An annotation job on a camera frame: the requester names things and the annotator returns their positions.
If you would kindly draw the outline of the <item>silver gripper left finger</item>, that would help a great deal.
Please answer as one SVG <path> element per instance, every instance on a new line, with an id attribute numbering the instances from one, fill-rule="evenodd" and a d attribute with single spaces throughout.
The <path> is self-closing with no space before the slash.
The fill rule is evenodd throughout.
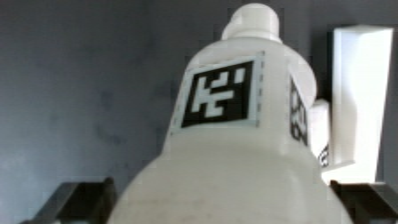
<path id="1" fill-rule="evenodd" d="M 64 182 L 34 215 L 20 224 L 107 224 L 116 206 L 114 178 Z"/>

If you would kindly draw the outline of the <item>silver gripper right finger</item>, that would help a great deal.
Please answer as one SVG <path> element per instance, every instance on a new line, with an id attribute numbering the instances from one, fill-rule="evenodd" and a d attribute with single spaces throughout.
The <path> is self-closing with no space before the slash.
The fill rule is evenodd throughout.
<path id="1" fill-rule="evenodd" d="M 339 183 L 331 188 L 354 224 L 398 224 L 398 192 L 384 182 Z"/>

